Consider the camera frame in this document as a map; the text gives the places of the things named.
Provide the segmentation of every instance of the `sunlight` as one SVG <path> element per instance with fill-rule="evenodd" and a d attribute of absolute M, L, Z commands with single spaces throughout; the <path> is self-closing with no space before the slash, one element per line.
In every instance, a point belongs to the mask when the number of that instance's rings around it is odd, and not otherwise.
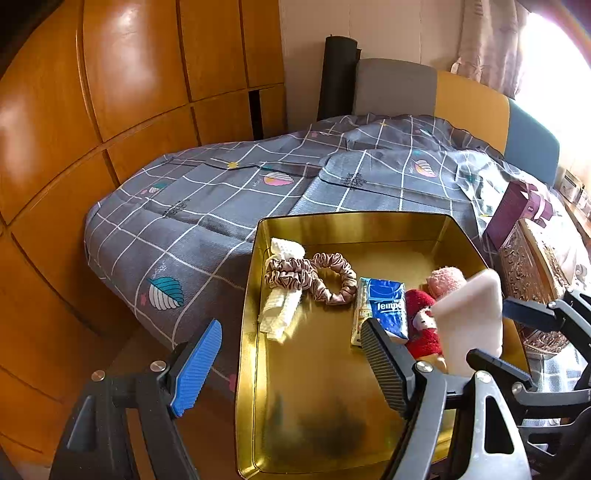
<path fill-rule="evenodd" d="M 568 35 L 537 14 L 528 17 L 523 39 L 524 77 L 515 100 L 558 138 L 560 164 L 590 176 L 591 150 L 584 144 L 591 130 L 591 69 Z"/>

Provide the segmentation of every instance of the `blue tissue package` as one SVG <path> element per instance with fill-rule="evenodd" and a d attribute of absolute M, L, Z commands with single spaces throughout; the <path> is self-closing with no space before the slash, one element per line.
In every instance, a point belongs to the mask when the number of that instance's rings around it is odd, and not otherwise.
<path fill-rule="evenodd" d="M 355 300 L 351 344 L 361 346 L 361 325 L 375 317 L 396 343 L 408 341 L 404 283 L 360 277 Z"/>

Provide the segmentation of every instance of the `purple box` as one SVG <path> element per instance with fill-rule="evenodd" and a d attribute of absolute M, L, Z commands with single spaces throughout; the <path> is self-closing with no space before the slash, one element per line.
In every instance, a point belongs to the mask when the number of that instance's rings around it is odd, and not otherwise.
<path fill-rule="evenodd" d="M 554 215 L 552 204 L 535 185 L 519 180 L 511 180 L 501 199 L 499 208 L 492 216 L 485 233 L 498 250 L 501 248 L 511 229 L 520 218 L 528 218 L 545 227 Z"/>

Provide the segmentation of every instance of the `red plush toy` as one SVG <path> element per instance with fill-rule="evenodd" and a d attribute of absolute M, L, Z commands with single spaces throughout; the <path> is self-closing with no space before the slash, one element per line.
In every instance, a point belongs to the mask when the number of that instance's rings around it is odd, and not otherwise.
<path fill-rule="evenodd" d="M 404 294 L 408 319 L 408 351 L 419 359 L 424 356 L 442 354 L 437 325 L 431 316 L 433 297 L 422 290 L 407 290 Z"/>

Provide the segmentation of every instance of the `metal tray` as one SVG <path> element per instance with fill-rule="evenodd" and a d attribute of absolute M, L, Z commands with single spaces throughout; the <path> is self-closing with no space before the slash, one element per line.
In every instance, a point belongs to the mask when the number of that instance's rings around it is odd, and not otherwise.
<path fill-rule="evenodd" d="M 388 408 L 361 348 L 350 344 L 353 306 L 327 307 L 304 293 L 283 343 L 258 333 L 259 309 L 269 293 L 263 265 L 273 237 L 301 243 L 309 258 L 340 252 L 358 276 L 403 281 L 407 288 L 446 265 L 466 277 L 486 265 L 447 215 L 345 212 L 260 221 L 242 318 L 238 471 L 257 480 L 285 474 L 298 474 L 298 480 L 379 478 L 404 422 Z M 503 342 L 503 359 L 527 370 L 515 325 L 506 319 Z M 449 449 L 453 412 L 446 414 L 434 461 Z"/>

